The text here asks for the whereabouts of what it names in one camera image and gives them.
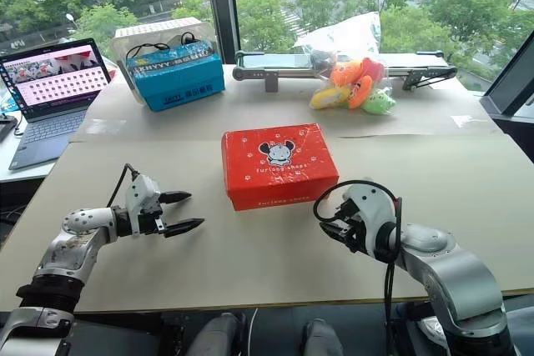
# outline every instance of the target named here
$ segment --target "street lamp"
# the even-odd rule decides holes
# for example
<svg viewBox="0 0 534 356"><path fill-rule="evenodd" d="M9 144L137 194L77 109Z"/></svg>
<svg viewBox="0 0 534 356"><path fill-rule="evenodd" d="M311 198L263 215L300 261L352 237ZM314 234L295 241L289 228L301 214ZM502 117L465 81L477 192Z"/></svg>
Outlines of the street lamp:
<svg viewBox="0 0 534 356"><path fill-rule="evenodd" d="M74 21L74 17L71 13L67 13L65 14L65 17L67 18L67 20L69 20L72 24L74 24L74 27L76 27L76 29L80 29L79 26L77 25L77 23Z"/></svg>

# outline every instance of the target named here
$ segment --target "desk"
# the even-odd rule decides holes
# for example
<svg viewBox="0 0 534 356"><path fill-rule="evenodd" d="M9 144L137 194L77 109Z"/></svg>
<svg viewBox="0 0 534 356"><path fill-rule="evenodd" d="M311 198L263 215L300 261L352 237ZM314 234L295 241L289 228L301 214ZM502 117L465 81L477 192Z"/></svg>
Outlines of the desk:
<svg viewBox="0 0 534 356"><path fill-rule="evenodd" d="M23 132L26 129L26 119L21 116L20 112L6 113L14 116L17 120L22 118L19 126L19 131ZM42 163L38 166L29 168L21 168L19 170L8 170L9 164L13 159L13 155L17 150L20 137L15 137L11 131L3 141L0 142L0 183L9 183L14 181L23 181L34 178L44 178L50 173L55 162Z"/></svg>
<svg viewBox="0 0 534 356"><path fill-rule="evenodd" d="M403 91L397 79L392 114L375 116L312 110L308 104L321 87L318 79L280 79L280 91L266 93L263 81L235 81L233 67L224 66L224 92L159 113L137 103L125 81L116 79L91 104L71 142L219 140L225 131L302 123L318 123L330 137L501 133L456 78L414 93Z"/></svg>
<svg viewBox="0 0 534 356"><path fill-rule="evenodd" d="M341 180L372 177L403 197L404 223L452 231L506 293L534 292L534 167L509 137L391 135L327 142ZM68 146L0 253L0 310L18 306L17 288L29 283L63 217L105 205L125 162L164 191L194 195L180 207L165 207L165 221L206 221L180 237L121 238L104 247L79 312L380 302L385 265L329 239L311 203L232 209L219 140L122 141ZM116 197L122 205L125 187ZM339 201L340 193L332 195L323 213ZM404 272L395 274L393 294L425 296Z"/></svg>

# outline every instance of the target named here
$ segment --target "box lid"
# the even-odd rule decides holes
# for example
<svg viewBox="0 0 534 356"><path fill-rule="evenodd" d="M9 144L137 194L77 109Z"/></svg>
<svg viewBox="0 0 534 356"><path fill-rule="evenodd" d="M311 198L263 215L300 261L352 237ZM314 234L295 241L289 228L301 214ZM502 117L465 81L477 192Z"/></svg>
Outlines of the box lid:
<svg viewBox="0 0 534 356"><path fill-rule="evenodd" d="M233 131L222 147L229 193L339 175L317 124Z"/></svg>

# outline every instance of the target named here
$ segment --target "red cardboard box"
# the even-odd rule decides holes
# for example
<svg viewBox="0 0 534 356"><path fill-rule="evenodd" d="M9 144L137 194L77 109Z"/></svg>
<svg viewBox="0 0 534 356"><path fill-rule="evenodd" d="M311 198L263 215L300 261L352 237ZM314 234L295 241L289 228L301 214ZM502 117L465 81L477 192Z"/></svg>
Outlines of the red cardboard box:
<svg viewBox="0 0 534 356"><path fill-rule="evenodd" d="M317 124L225 133L222 151L235 210L316 200L340 176Z"/></svg>

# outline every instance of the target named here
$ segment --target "robotic arm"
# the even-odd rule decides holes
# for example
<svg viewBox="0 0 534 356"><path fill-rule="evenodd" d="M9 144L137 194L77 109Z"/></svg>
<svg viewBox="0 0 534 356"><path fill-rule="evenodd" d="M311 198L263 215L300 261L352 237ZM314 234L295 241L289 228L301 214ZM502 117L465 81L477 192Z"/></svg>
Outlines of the robotic arm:
<svg viewBox="0 0 534 356"><path fill-rule="evenodd" d="M67 355L70 345L64 338L73 325L74 308L102 246L129 235L160 233L168 238L204 221L190 218L168 226L161 219L161 203L177 203L191 194L162 193L153 179L129 165L123 175L127 167L132 171L132 183L126 192L126 208L81 208L64 218L32 283L17 291L23 300L0 333L0 356Z"/></svg>
<svg viewBox="0 0 534 356"><path fill-rule="evenodd" d="M320 201L349 184L335 216L321 217ZM395 263L425 286L452 356L520 356L511 342L501 290L490 270L460 248L451 233L414 224L401 228L401 205L401 199L387 188L355 180L321 195L314 214L325 233L352 253Z"/></svg>

